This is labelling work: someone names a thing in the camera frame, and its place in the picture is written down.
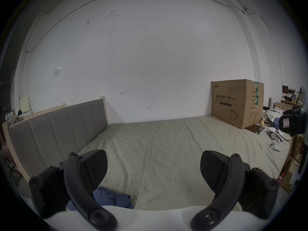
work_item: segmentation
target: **white controller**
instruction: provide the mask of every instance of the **white controller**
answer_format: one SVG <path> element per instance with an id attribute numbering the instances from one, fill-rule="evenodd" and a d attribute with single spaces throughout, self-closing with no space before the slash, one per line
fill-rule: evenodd
<path id="1" fill-rule="evenodd" d="M 271 135 L 272 140 L 276 140 L 278 143 L 280 142 L 280 139 L 277 137 L 275 133 L 272 133 Z"/>
<path id="2" fill-rule="evenodd" d="M 277 146 L 277 141 L 272 141 L 270 143 L 270 148 L 273 149 L 274 151 L 280 152 L 281 148 Z"/>

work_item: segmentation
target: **beige bed sheet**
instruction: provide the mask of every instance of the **beige bed sheet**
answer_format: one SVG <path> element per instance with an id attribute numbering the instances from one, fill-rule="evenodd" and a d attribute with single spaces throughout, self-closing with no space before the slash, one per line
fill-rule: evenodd
<path id="1" fill-rule="evenodd" d="M 238 153 L 251 168 L 279 176 L 290 143 L 280 142 L 281 152 L 270 149 L 266 130 L 257 135 L 213 116 L 111 124 L 78 154 L 104 149 L 108 171 L 100 185 L 131 195 L 135 209 L 207 206 L 214 193 L 200 172 L 205 150 L 227 156 Z"/>

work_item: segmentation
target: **bed frame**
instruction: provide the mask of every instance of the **bed frame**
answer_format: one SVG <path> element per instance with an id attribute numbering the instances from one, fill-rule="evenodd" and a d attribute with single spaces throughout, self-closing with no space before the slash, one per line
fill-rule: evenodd
<path id="1" fill-rule="evenodd" d="M 8 127 L 3 133 L 17 170 L 28 182 L 67 155 L 79 152 L 109 125 L 105 97 L 42 110 Z"/>

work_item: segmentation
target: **wall cable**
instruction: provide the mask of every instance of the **wall cable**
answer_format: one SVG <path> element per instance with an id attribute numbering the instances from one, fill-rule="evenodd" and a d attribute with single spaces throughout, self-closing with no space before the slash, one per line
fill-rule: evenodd
<path id="1" fill-rule="evenodd" d="M 94 1 L 96 1 L 96 0 L 91 0 L 91 1 L 89 1 L 89 2 L 87 2 L 87 3 L 85 3 L 85 4 L 83 4 L 83 5 L 79 6 L 78 8 L 76 8 L 75 10 L 73 10 L 72 12 L 68 13 L 68 14 L 67 14 L 66 16 L 64 16 L 61 20 L 59 20 L 55 25 L 53 25 L 52 28 L 49 29 L 47 33 L 45 33 L 45 35 L 44 35 L 44 36 L 41 38 L 41 40 L 36 44 L 36 46 L 33 48 L 32 51 L 25 50 L 24 53 L 23 53 L 23 57 L 22 57 L 22 58 L 24 58 L 24 61 L 22 62 L 22 59 L 21 59 L 22 68 L 24 67 L 25 58 L 26 58 L 27 53 L 32 53 L 32 52 L 36 49 L 36 47 L 39 45 L 39 43 L 44 39 L 44 37 L 45 37 L 56 25 L 58 25 L 61 21 L 63 21 L 63 20 L 64 20 L 66 17 L 68 17 L 70 14 L 74 13 L 74 12 L 77 11 L 78 9 L 82 8 L 83 6 L 86 6 L 87 4 L 89 4 L 89 3 L 91 3 L 91 2 L 94 2 Z M 264 24 L 265 24 L 265 26 L 266 26 L 266 28 L 267 28 L 269 34 L 270 34 L 270 37 L 271 37 L 272 42 L 273 42 L 273 44 L 274 44 L 275 51 L 276 51 L 277 58 L 278 58 L 278 53 L 277 53 L 277 50 L 276 50 L 276 46 L 275 46 L 275 43 L 274 43 L 274 41 L 273 41 L 272 35 L 271 35 L 270 31 L 269 31 L 269 27 L 268 27 L 268 25 L 266 24 L 266 22 L 264 21 L 263 17 L 262 17 L 259 13 L 257 13 L 257 12 L 245 13 L 244 10 L 240 9 L 240 8 L 237 7 L 237 6 L 227 6 L 227 5 L 225 5 L 225 4 L 221 3 L 221 2 L 218 2 L 218 1 L 216 1 L 216 0 L 211 0 L 211 1 L 216 2 L 216 3 L 222 5 L 222 6 L 226 7 L 226 8 L 237 8 L 238 10 L 240 10 L 242 13 L 244 13 L 244 14 L 246 14 L 246 15 L 257 14 L 257 15 L 262 19 L 262 21 L 264 22 Z"/>
<path id="2" fill-rule="evenodd" d="M 237 0 L 237 1 L 241 4 L 241 6 L 242 6 L 244 9 L 246 9 L 246 7 L 244 7 L 244 6 L 242 5 L 242 3 L 241 3 L 239 0 Z M 246 14 L 246 15 L 257 14 L 258 16 L 260 16 L 260 18 L 261 18 L 262 21 L 264 22 L 264 24 L 265 24 L 265 26 L 266 26 L 266 28 L 267 28 L 267 30 L 268 30 L 268 32 L 269 32 L 270 38 L 272 39 L 274 48 L 275 48 L 275 52 L 276 52 L 277 60 L 278 60 L 278 64 L 279 64 L 279 69 L 280 69 L 280 78 L 281 78 L 281 85 L 282 85 L 282 73 L 281 73 L 280 61 L 279 61 L 278 52 L 277 52 L 277 49 L 276 49 L 275 42 L 274 42 L 273 37 L 272 37 L 272 35 L 271 35 L 271 33 L 270 33 L 270 28 L 269 28 L 269 26 L 267 25 L 267 23 L 265 22 L 265 20 L 263 19 L 263 17 L 262 17 L 258 12 L 253 12 L 253 13 L 245 13 L 244 11 L 242 11 L 242 12 L 243 12 L 244 14 Z"/>

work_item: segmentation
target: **upholstered headboard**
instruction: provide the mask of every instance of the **upholstered headboard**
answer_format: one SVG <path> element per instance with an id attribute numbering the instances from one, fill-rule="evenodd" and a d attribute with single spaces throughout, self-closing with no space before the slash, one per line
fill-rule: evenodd
<path id="1" fill-rule="evenodd" d="M 29 177 L 58 166 L 108 125 L 104 99 L 60 108 L 8 128 L 13 148 Z"/>

